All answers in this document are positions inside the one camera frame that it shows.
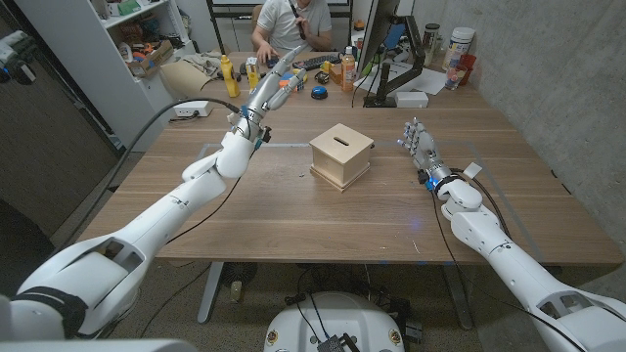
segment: desk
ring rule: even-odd
[[[251,53],[230,56],[234,66]],[[320,55],[308,53],[307,56]],[[292,93],[286,104],[262,121],[272,127],[270,144],[250,161],[238,188],[211,219],[166,246],[167,259],[212,261],[348,262],[442,264],[451,261],[429,192],[419,185],[406,150],[395,144],[404,122],[416,116],[446,163],[484,167],[478,178],[498,202],[513,239],[547,265],[617,266],[623,257],[580,203],[552,174],[521,135],[497,110],[466,86],[429,96],[427,109],[362,109],[363,90],[341,92],[332,82],[325,101],[310,98],[316,83]],[[246,101],[242,94],[230,100]],[[202,94],[229,101],[222,81]],[[217,150],[230,127],[227,110],[208,118],[168,126],[96,216],[81,240],[111,233],[181,182],[181,173],[201,154]],[[374,139],[371,169],[343,194],[311,175],[306,144],[343,123]],[[234,180],[229,180],[228,187]],[[195,213],[197,224],[225,195]],[[457,241],[443,217],[445,236],[462,264],[484,264]]]

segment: white box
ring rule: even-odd
[[[117,3],[108,3],[107,4],[107,12],[112,17],[121,16],[119,14],[119,8],[117,7]]]
[[[425,108],[428,97],[424,92],[398,92],[395,94],[395,105],[398,108]]]
[[[208,116],[213,110],[213,105],[207,101],[197,101],[179,104],[174,107],[176,115],[179,117],[189,117],[194,115],[194,112],[198,112],[198,116]]]

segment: monitor stand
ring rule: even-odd
[[[379,89],[374,97],[363,98],[365,108],[396,108],[395,99],[387,98],[387,95],[419,76],[424,67],[425,51],[424,48],[422,48],[422,39],[420,38],[420,32],[415,18],[413,16],[394,16],[392,22],[394,24],[404,23],[405,25],[409,34],[411,53],[413,54],[413,66],[406,72],[393,78],[390,82],[387,82],[389,79],[390,64],[382,64]]]
[[[382,64],[382,71],[380,72],[379,89],[376,91],[374,97],[365,97],[365,108],[396,108],[395,99],[387,97],[387,81],[389,80],[389,70],[391,65],[389,63]]]

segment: robotic arm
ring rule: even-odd
[[[405,125],[404,140],[426,187],[445,203],[444,217],[454,236],[482,255],[523,308],[562,332],[533,319],[554,352],[618,351],[626,345],[626,304],[565,285],[555,279],[500,228],[498,217],[482,204],[482,195],[450,171],[424,125]],[[473,178],[475,173],[466,170]]]
[[[274,66],[251,92],[247,107],[228,116],[233,125],[223,149],[189,165],[183,183],[122,229],[76,243],[50,258],[22,284],[11,301],[0,296],[0,340],[93,338],[124,317],[155,256],[198,209],[226,190],[222,178],[239,178],[269,127],[261,126],[304,76],[279,89],[298,47]]]

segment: wooden box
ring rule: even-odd
[[[373,139],[339,123],[309,143],[313,149],[311,172],[343,192],[370,169],[373,142]]]

